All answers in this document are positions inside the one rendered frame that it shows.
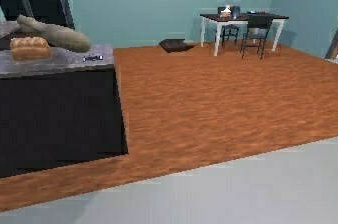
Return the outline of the white table with dark top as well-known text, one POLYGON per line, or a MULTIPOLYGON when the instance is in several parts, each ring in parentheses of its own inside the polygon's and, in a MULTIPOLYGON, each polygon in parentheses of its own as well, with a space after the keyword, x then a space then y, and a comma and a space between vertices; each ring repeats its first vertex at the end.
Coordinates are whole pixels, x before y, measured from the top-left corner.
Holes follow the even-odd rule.
MULTIPOLYGON (((279 38, 281 36, 284 23, 288 19, 288 16, 282 16, 277 14, 272 14, 273 23, 278 25, 277 32, 275 34, 272 50, 275 51, 278 45, 279 38)), ((205 32, 206 32, 206 23, 210 22, 216 25, 216 40, 214 43, 214 55, 218 55, 220 37, 222 27, 226 25, 246 25, 248 23, 248 15, 241 14, 237 18, 221 18, 218 14, 201 14, 201 42, 200 46, 204 46, 205 32)))

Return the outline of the black chair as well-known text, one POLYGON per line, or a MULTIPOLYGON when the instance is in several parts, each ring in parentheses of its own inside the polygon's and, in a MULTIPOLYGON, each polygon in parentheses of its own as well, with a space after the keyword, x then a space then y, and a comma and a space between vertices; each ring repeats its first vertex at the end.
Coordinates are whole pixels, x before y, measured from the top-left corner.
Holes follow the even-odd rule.
POLYGON ((240 53, 241 58, 244 58, 245 50, 253 47, 257 49, 260 58, 263 58, 264 48, 273 22, 271 15, 249 15, 247 30, 243 34, 240 53))
MULTIPOLYGON (((224 8, 225 8, 225 6, 218 8, 219 16, 220 16, 220 12, 224 8)), ((237 43, 238 33, 239 33, 239 27, 234 25, 234 24, 223 26, 222 27, 222 34, 221 34, 222 44, 225 44, 225 42, 228 41, 230 37, 234 37, 234 43, 237 43)))

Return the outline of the black counter with grey top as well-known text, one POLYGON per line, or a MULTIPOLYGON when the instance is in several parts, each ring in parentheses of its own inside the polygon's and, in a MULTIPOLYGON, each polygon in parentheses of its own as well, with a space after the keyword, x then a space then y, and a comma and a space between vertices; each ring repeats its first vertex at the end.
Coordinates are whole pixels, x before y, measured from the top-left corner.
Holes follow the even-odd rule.
POLYGON ((0 24, 0 178, 126 154, 112 47, 16 62, 8 42, 18 28, 0 24), (103 60, 83 62, 92 55, 103 60))

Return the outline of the brown bread loaf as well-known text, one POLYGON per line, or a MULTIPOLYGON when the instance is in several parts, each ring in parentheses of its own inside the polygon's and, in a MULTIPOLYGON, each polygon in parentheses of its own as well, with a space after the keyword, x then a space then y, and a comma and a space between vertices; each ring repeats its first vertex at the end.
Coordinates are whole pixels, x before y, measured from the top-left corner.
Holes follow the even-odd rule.
POLYGON ((41 37, 13 38, 10 41, 10 50, 16 61, 46 59, 52 56, 48 42, 41 37))

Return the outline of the dark window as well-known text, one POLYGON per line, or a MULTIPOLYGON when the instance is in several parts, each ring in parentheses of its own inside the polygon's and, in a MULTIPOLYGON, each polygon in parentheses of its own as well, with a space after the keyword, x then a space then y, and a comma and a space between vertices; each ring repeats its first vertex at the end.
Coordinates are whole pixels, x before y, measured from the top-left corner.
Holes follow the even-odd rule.
POLYGON ((0 0, 0 8, 7 21, 24 15, 43 23, 75 29, 68 0, 0 0))

